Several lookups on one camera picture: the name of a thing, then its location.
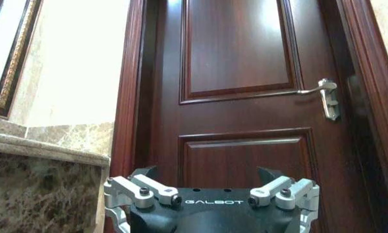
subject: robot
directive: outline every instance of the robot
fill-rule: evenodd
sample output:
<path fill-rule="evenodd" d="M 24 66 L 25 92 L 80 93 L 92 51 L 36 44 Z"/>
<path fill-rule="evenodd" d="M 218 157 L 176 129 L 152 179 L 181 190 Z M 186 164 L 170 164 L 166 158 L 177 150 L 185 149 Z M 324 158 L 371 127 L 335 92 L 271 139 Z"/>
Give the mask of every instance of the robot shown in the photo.
<path fill-rule="evenodd" d="M 252 189 L 174 188 L 153 180 L 156 167 L 140 168 L 108 178 L 105 214 L 118 233 L 308 233 L 320 187 L 261 167 L 258 176 Z"/>

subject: silver door handle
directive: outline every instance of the silver door handle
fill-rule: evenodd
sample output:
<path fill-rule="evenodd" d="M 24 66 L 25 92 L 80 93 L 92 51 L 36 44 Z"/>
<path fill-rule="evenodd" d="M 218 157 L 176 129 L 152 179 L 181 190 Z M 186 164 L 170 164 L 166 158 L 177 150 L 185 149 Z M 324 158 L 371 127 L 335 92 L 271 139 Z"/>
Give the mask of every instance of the silver door handle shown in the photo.
<path fill-rule="evenodd" d="M 336 120 L 336 118 L 340 116 L 339 112 L 339 103 L 336 101 L 336 96 L 333 90 L 337 88 L 337 85 L 335 82 L 332 82 L 329 79 L 321 79 L 317 82 L 319 87 L 311 89 L 311 90 L 297 90 L 296 94 L 305 95 L 315 93 L 320 91 L 321 99 L 323 99 L 323 111 L 325 118 L 331 120 Z"/>
<path fill-rule="evenodd" d="M 305 95 L 305 94 L 311 94 L 311 93 L 313 93 L 316 91 L 320 91 L 320 90 L 328 90 L 328 91 L 335 90 L 336 87 L 337 87 L 336 83 L 333 83 L 328 79 L 323 79 L 323 80 L 325 80 L 325 81 L 323 83 L 319 83 L 319 85 L 320 85 L 319 87 L 316 87 L 316 88 L 313 88 L 311 90 L 299 90 L 297 94 Z"/>

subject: logo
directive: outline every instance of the logo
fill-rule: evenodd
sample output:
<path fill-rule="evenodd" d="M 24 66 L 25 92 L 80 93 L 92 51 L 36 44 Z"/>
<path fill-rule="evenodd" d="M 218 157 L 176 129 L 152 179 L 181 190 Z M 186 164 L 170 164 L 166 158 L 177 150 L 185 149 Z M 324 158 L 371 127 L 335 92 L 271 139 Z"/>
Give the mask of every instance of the logo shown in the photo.
<path fill-rule="evenodd" d="M 244 201 L 242 200 L 214 200 L 214 201 L 208 201 L 208 200 L 186 200 L 185 204 L 206 204 L 206 205 L 234 205 L 234 204 L 241 204 Z"/>

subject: door frame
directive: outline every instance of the door frame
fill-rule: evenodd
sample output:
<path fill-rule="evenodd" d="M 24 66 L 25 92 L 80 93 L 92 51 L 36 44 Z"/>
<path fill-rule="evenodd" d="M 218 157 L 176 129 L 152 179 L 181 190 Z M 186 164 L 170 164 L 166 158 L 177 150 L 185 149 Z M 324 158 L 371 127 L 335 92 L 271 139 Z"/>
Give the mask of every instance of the door frame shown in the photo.
<path fill-rule="evenodd" d="M 138 119 L 140 80 L 144 54 L 150 46 L 144 43 L 149 5 L 154 0 L 130 0 L 120 76 L 110 176 L 126 176 L 137 165 L 136 126 Z M 328 15 L 341 20 L 345 42 L 356 75 L 369 105 L 368 121 L 375 132 L 379 166 L 388 192 L 388 54 L 369 0 L 333 0 L 325 7 Z"/>

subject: gold mirror frame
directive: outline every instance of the gold mirror frame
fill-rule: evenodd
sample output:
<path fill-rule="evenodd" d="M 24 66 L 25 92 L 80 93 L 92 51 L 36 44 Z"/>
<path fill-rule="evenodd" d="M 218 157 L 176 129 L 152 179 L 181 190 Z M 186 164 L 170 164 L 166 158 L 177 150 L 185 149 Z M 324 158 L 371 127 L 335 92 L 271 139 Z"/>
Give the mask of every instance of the gold mirror frame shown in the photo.
<path fill-rule="evenodd" d="M 0 117 L 8 118 L 41 0 L 26 0 L 0 81 Z"/>

